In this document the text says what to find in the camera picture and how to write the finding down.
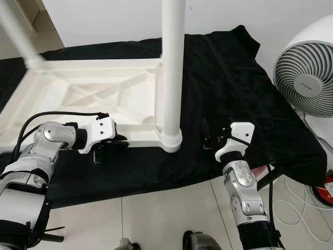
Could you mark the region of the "white plastic table top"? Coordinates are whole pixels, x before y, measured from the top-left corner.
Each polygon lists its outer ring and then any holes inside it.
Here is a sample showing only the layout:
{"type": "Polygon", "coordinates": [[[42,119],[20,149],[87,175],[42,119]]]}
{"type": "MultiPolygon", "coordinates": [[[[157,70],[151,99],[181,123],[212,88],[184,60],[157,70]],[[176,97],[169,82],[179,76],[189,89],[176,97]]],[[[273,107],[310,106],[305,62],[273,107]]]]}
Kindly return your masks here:
{"type": "Polygon", "coordinates": [[[90,124],[109,114],[131,147],[161,147],[163,65],[159,58],[48,60],[26,70],[21,58],[3,60],[0,70],[0,152],[11,152],[24,122],[90,124]]]}

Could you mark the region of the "black fabric table cover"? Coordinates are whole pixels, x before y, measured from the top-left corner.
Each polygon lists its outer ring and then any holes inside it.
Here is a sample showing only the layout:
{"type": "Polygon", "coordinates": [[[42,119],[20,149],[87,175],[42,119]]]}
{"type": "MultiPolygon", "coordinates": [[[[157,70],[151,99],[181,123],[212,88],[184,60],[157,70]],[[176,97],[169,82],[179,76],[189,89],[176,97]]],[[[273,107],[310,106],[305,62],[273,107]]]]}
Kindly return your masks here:
{"type": "Polygon", "coordinates": [[[219,177],[222,168],[203,141],[233,121],[255,126],[246,154],[251,167],[269,163],[304,185],[323,185],[325,150],[256,62],[259,48],[244,26],[185,36],[180,150],[108,148],[100,165],[90,155],[62,152],[48,188],[52,207],[173,190],[219,177]]]}

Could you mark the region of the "black metal table leg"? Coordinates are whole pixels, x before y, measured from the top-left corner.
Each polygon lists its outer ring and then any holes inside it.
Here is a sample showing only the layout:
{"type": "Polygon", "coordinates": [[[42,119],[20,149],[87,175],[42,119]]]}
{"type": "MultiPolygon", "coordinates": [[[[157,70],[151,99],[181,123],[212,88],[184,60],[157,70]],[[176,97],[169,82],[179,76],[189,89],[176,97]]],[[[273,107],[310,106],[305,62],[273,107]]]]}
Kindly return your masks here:
{"type": "Polygon", "coordinates": [[[45,232],[38,232],[37,234],[31,235],[29,240],[29,245],[30,247],[34,247],[41,241],[62,243],[64,242],[64,240],[65,240],[64,236],[52,235],[45,232]]]}
{"type": "Polygon", "coordinates": [[[281,176],[283,176],[283,172],[280,169],[276,169],[273,165],[268,165],[266,170],[258,177],[257,189],[268,188],[269,185],[276,183],[281,176]]]}

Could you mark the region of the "white domed appliance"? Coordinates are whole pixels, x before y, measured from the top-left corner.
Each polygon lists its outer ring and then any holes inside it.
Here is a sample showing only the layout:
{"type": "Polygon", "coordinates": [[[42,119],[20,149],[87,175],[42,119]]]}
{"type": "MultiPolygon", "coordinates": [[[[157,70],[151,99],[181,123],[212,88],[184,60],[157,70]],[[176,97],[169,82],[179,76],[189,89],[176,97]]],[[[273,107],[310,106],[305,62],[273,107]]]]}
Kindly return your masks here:
{"type": "Polygon", "coordinates": [[[302,114],[301,117],[310,131],[314,133],[319,143],[321,143],[327,154],[328,161],[331,162],[333,157],[333,119],[307,114],[302,114]]]}

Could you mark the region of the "red round device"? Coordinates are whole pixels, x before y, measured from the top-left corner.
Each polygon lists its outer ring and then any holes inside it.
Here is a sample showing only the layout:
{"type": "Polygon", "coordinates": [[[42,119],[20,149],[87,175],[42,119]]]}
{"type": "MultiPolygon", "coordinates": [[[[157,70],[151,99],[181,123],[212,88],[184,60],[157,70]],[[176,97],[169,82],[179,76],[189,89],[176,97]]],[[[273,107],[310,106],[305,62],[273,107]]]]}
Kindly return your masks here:
{"type": "MultiPolygon", "coordinates": [[[[333,179],[332,176],[327,176],[325,179],[324,184],[330,185],[332,184],[333,179]]],[[[315,197],[315,200],[320,202],[323,205],[326,205],[328,207],[333,206],[333,195],[330,193],[330,191],[326,188],[326,186],[312,186],[310,188],[310,191],[312,191],[313,196],[315,197]]]]}

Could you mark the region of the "grey robot left leg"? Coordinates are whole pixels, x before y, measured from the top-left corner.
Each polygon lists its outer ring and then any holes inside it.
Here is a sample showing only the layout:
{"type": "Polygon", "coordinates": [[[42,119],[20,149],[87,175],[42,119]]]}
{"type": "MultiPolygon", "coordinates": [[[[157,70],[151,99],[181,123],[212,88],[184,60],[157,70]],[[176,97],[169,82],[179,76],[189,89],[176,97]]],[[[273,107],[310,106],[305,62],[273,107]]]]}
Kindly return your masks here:
{"type": "Polygon", "coordinates": [[[135,243],[128,238],[121,238],[119,246],[115,247],[114,250],[142,250],[138,243],[135,243]]]}

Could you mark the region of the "grey robot leg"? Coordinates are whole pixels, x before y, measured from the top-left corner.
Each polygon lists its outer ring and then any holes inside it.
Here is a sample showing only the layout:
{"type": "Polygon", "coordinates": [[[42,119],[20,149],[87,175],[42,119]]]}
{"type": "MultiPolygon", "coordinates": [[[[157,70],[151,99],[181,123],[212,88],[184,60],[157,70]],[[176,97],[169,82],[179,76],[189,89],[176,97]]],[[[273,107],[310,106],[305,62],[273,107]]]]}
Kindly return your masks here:
{"type": "Polygon", "coordinates": [[[128,238],[121,238],[119,246],[115,247],[114,250],[142,250],[138,243],[135,243],[128,238]]]}
{"type": "Polygon", "coordinates": [[[200,231],[186,231],[183,234],[182,250],[223,250],[216,240],[200,231]]]}

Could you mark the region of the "grey robot right leg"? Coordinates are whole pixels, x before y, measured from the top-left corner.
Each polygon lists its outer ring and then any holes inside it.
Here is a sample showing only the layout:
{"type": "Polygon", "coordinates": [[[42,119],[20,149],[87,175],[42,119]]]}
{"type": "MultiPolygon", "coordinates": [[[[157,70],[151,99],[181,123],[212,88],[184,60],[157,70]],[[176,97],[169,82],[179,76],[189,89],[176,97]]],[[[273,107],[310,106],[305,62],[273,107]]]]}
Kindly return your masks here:
{"type": "Polygon", "coordinates": [[[183,234],[182,250],[223,250],[216,240],[200,231],[186,231],[183,234]]]}

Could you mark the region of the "white pedestal fan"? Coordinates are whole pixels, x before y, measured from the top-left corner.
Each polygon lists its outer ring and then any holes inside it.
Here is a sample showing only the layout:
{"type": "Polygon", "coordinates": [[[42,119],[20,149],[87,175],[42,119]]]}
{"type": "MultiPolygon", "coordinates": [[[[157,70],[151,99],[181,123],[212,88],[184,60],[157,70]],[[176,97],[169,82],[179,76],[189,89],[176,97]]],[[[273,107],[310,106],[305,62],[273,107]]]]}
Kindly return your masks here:
{"type": "Polygon", "coordinates": [[[274,63],[274,85],[297,110],[333,115],[333,16],[295,35],[274,63]]]}

